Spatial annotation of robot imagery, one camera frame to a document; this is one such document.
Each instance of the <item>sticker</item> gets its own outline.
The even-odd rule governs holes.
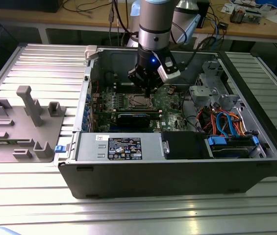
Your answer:
[[[109,160],[142,160],[140,138],[109,138]]]
[[[109,140],[109,135],[96,135],[96,140],[97,141],[108,141]]]

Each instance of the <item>black plastic cover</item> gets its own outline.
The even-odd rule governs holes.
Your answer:
[[[169,146],[165,158],[170,159],[208,159],[205,143],[206,135],[193,131],[167,131],[161,133],[162,141]]]

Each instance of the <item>wire bundle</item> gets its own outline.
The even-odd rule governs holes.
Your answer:
[[[229,134],[231,134],[232,136],[245,136],[242,119],[239,118],[236,114],[229,113],[222,109],[209,109],[208,112],[210,113],[210,122],[208,122],[202,128],[204,132],[225,137],[228,137]],[[206,111],[204,109],[202,109],[198,113],[196,117],[198,121],[203,113],[206,114]],[[220,126],[221,118],[226,119],[223,128],[221,128]],[[229,134],[225,131],[227,126],[229,126]]]

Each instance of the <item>black box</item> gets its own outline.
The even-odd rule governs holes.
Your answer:
[[[0,0],[0,9],[57,12],[63,0]]]
[[[199,8],[199,14],[201,16],[201,19],[198,22],[197,28],[202,28],[203,23],[205,21],[205,17],[207,15],[209,4],[210,4],[209,0],[197,0],[197,6]]]

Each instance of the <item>motherboard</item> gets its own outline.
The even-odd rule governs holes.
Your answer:
[[[181,112],[185,92],[162,86],[145,97],[129,86],[97,89],[92,98],[95,132],[147,132],[188,130]]]

